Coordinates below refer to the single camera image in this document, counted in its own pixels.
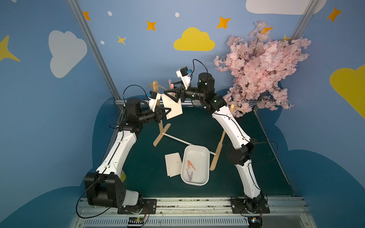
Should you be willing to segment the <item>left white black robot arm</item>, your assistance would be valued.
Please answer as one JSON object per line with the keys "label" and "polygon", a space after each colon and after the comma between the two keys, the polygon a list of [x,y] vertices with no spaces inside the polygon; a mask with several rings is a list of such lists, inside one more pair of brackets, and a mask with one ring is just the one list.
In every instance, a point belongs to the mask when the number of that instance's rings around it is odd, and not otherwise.
{"label": "left white black robot arm", "polygon": [[132,213],[147,210],[139,192],[127,190],[121,181],[127,156],[142,132],[145,123],[160,123],[171,112],[170,108],[157,106],[161,95],[150,91],[146,100],[137,97],[125,101],[121,121],[116,124],[116,139],[101,165],[84,179],[87,202],[91,206],[111,208],[126,207]]}

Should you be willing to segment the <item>white postcard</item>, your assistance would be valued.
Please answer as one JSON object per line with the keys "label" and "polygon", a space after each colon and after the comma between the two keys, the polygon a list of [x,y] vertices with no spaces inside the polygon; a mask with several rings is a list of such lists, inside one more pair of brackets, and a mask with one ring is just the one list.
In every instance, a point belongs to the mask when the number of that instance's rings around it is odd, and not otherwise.
{"label": "white postcard", "polygon": [[172,177],[175,177],[175,176],[178,176],[178,175],[181,175],[181,174],[180,173],[173,173],[173,174],[168,175],[168,177],[172,178]]}
{"label": "white postcard", "polygon": [[166,154],[164,157],[167,175],[181,173],[182,160],[179,153]]}
{"label": "white postcard", "polygon": [[171,111],[166,115],[167,120],[182,114],[183,110],[181,99],[178,99],[178,102],[175,102],[165,94],[161,94],[161,98],[163,101],[163,106],[165,108],[171,108]]}

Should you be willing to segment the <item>salmon clothespin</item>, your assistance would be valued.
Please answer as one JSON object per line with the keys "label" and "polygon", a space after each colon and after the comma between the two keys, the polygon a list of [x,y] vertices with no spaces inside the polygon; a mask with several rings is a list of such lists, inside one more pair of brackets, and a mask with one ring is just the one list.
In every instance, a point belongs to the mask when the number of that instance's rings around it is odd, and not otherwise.
{"label": "salmon clothespin", "polygon": [[188,170],[193,169],[194,171],[196,171],[196,168],[193,166],[193,164],[190,160],[187,161],[187,167],[188,167]]}

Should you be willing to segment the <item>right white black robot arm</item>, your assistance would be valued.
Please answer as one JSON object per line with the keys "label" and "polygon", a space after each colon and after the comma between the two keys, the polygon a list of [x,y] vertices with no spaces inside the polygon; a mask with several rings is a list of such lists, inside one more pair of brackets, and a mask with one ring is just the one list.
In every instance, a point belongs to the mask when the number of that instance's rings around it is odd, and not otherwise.
{"label": "right white black robot arm", "polygon": [[227,153],[229,160],[235,165],[243,185],[245,210],[251,213],[270,213],[268,200],[259,187],[252,168],[251,153],[256,145],[243,131],[230,111],[223,97],[215,92],[215,79],[208,72],[200,73],[197,87],[191,86],[194,69],[186,66],[176,71],[180,87],[164,92],[174,102],[185,101],[187,98],[198,100],[201,106],[210,112],[228,135],[234,150]]}

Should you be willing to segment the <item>pink clothespin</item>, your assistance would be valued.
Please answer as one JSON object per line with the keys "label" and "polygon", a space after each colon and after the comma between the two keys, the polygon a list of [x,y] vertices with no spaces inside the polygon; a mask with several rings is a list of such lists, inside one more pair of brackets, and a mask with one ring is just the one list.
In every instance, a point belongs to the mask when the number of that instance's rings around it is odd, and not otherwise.
{"label": "pink clothespin", "polygon": [[175,87],[174,87],[174,84],[172,83],[172,81],[169,79],[168,82],[169,82],[169,88],[174,89]]}

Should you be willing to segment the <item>purple clothespin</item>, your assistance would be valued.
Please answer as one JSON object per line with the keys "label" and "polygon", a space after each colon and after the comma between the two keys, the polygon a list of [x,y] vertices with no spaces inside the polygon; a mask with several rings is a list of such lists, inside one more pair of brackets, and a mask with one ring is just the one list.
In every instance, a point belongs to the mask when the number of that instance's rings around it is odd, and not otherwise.
{"label": "purple clothespin", "polygon": [[188,169],[186,171],[187,171],[187,175],[188,175],[189,182],[192,182],[192,180],[193,180],[193,172],[189,173],[189,170]]}

